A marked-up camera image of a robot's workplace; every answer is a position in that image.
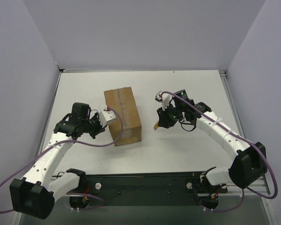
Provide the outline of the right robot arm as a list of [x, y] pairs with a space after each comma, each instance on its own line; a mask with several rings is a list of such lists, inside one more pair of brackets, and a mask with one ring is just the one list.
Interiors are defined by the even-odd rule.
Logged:
[[185, 90], [174, 94], [160, 91], [155, 100], [161, 103], [157, 109], [159, 117], [155, 129], [171, 128], [177, 122], [192, 125], [209, 135], [228, 154], [230, 167], [212, 167], [201, 174], [201, 182], [211, 186], [232, 183], [239, 188], [247, 188], [267, 172], [264, 162], [265, 147], [261, 143], [251, 146], [203, 102], [194, 103]]

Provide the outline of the brown cardboard express box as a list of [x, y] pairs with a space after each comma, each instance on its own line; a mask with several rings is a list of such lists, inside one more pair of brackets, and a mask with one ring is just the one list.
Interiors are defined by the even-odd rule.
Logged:
[[121, 134], [115, 146], [128, 145], [142, 141], [142, 124], [133, 95], [132, 88], [124, 87], [104, 92], [106, 105], [114, 109], [122, 120], [109, 124], [109, 131], [113, 140]]

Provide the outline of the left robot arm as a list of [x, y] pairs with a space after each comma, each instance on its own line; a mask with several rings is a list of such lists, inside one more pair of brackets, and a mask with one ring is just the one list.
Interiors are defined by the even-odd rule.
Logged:
[[31, 168], [21, 179], [13, 179], [9, 186], [12, 207], [16, 212], [46, 219], [57, 200], [68, 193], [79, 193], [85, 202], [90, 190], [86, 173], [68, 169], [61, 178], [52, 176], [68, 150], [83, 134], [95, 138], [103, 133], [115, 114], [108, 107], [91, 115], [88, 104], [74, 103], [70, 113], [58, 122], [45, 150], [33, 160]]

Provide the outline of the yellow utility knife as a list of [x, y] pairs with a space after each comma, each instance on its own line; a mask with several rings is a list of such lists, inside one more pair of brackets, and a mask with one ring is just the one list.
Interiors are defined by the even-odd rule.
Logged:
[[154, 125], [154, 130], [157, 130], [159, 128], [158, 122]]

